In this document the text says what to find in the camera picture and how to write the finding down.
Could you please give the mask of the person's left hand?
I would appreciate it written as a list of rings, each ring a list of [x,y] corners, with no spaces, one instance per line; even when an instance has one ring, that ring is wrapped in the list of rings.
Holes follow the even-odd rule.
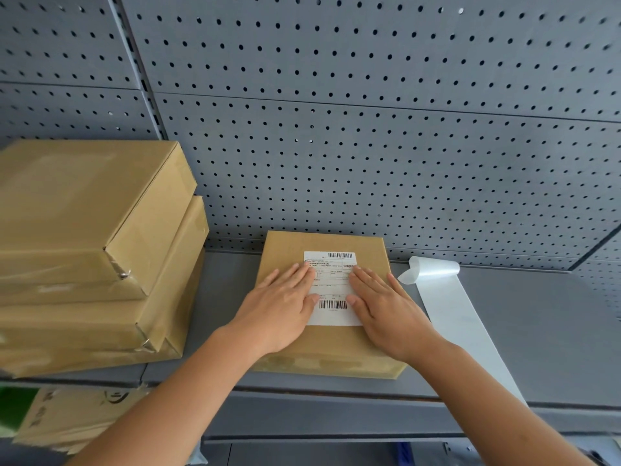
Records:
[[[243,345],[248,347],[254,360],[291,345],[311,317],[312,312],[302,312],[302,305],[304,298],[312,293],[281,293],[283,273],[279,273],[268,288],[251,290],[227,325],[231,333],[239,336]],[[314,279],[315,269],[311,267],[311,286]]]

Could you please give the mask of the person's right hand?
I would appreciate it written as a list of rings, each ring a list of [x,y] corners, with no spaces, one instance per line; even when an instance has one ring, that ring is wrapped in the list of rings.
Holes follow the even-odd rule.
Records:
[[[410,305],[391,305],[388,274],[386,281],[381,278],[386,285],[385,296],[361,297],[360,268],[353,266],[348,279],[354,295],[363,300],[363,313],[355,314],[367,336],[386,355],[416,367],[423,355],[438,343],[439,334],[411,297]]]

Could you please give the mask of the white shipping label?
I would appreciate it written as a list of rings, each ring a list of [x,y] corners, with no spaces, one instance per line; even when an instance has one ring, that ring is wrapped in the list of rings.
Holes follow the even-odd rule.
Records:
[[[310,293],[319,300],[307,323],[308,326],[354,327],[362,323],[348,304],[346,297],[354,291],[348,276],[357,265],[352,251],[305,251],[304,261],[315,269]]]

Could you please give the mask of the small brown cardboard box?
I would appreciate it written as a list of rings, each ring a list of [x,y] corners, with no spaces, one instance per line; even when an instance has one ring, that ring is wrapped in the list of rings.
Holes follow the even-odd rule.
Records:
[[[386,279],[391,271],[381,237],[268,231],[256,282],[277,269],[304,263],[305,251],[352,251],[357,265]],[[406,364],[379,350],[361,326],[308,326],[285,349],[265,355],[252,370],[303,375],[349,376],[394,380]]]

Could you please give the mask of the person's right forearm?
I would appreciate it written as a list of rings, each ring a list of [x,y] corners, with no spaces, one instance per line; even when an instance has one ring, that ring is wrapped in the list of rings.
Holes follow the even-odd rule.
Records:
[[[595,466],[492,377],[444,339],[409,362],[448,408],[487,466]]]

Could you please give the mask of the person's left forearm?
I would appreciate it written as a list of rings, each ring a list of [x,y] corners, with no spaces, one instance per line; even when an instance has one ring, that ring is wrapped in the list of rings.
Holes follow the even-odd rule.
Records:
[[[229,324],[66,466],[184,466],[230,392],[262,355],[264,337]]]

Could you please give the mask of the white label backing strip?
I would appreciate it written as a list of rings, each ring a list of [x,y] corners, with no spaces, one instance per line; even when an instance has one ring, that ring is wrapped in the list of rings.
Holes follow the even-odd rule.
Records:
[[[460,346],[504,388],[526,404],[515,380],[469,296],[459,280],[460,265],[455,261],[411,257],[409,269],[398,280],[414,284],[426,313],[437,332]]]

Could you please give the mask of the grey pegboard panel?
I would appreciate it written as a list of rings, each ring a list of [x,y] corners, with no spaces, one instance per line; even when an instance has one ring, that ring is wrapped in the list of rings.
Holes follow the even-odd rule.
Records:
[[[621,0],[121,0],[152,88],[621,122]]]
[[[209,246],[381,237],[391,260],[568,270],[621,224],[621,124],[156,93]]]
[[[621,322],[621,227],[598,243],[572,268]]]
[[[141,91],[0,83],[0,150],[19,139],[158,140]]]
[[[138,90],[114,0],[0,0],[0,83]]]

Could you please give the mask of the large brown cardboard box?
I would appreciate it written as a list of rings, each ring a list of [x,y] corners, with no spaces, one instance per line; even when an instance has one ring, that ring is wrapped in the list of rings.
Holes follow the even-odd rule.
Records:
[[[147,297],[0,307],[0,350],[159,350],[208,232],[195,195]]]
[[[205,253],[200,253],[180,297],[161,348],[130,351],[82,351],[77,349],[0,349],[0,371],[11,378],[51,376],[59,373],[113,368],[182,358],[192,317]]]
[[[0,150],[0,306],[143,299],[197,183],[177,141]]]

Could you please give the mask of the grey metal shelf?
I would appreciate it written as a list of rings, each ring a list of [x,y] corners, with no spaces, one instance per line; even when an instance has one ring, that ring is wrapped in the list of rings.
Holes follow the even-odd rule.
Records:
[[[621,434],[621,322],[569,273],[463,267],[476,312],[529,407],[555,430]],[[208,442],[400,441],[462,430],[416,371],[397,380],[250,372]]]

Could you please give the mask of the brown paper bag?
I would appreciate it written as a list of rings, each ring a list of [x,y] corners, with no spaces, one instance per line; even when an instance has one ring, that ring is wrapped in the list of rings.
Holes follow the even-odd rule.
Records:
[[[143,386],[41,388],[12,442],[76,454],[149,392]]]

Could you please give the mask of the green packet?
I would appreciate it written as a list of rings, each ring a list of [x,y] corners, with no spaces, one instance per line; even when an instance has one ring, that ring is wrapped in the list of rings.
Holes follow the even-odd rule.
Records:
[[[0,386],[0,438],[15,436],[38,391],[38,388]]]

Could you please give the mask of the grey slotted upright post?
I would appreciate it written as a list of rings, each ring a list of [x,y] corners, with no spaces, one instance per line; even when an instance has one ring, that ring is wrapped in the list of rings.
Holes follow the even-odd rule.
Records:
[[[142,57],[138,51],[136,38],[130,27],[129,18],[123,6],[122,0],[107,0],[107,2],[113,12],[117,29],[130,60],[130,65],[134,75],[133,82],[142,94],[144,103],[149,111],[151,123],[157,131],[157,137],[160,140],[168,140],[168,134],[163,124],[161,114],[159,113],[155,94],[151,88],[144,62],[142,61]]]

